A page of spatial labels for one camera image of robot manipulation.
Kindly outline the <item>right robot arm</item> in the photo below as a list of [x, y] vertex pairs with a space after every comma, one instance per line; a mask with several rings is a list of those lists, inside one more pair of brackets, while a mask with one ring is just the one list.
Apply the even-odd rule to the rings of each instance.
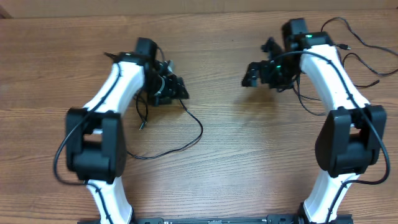
[[320, 167], [313, 189], [295, 215], [268, 215], [267, 223], [352, 223], [337, 210], [352, 184], [387, 151], [382, 137], [387, 114], [372, 105], [346, 73], [335, 43], [324, 32], [310, 32], [305, 20], [282, 26], [284, 43], [269, 39], [267, 60], [248, 65], [242, 86], [265, 83], [278, 91], [297, 88], [305, 74], [325, 108], [326, 119], [315, 142]]

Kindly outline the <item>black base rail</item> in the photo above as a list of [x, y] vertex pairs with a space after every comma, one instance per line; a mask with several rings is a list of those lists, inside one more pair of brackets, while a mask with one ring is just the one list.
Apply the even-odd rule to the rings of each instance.
[[257, 218], [188, 218], [188, 219], [163, 219], [140, 218], [131, 221], [137, 224], [304, 224], [307, 221], [298, 215], [268, 215]]

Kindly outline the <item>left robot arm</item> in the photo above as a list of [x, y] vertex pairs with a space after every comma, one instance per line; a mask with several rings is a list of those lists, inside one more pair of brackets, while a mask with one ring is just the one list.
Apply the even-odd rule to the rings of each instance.
[[189, 97], [183, 79], [169, 61], [156, 58], [159, 46], [140, 37], [132, 52], [109, 54], [111, 73], [100, 91], [82, 108], [71, 108], [65, 118], [67, 168], [92, 194], [100, 212], [98, 223], [132, 223], [134, 211], [126, 198], [122, 174], [127, 146], [122, 118], [134, 96], [147, 92], [154, 106]]

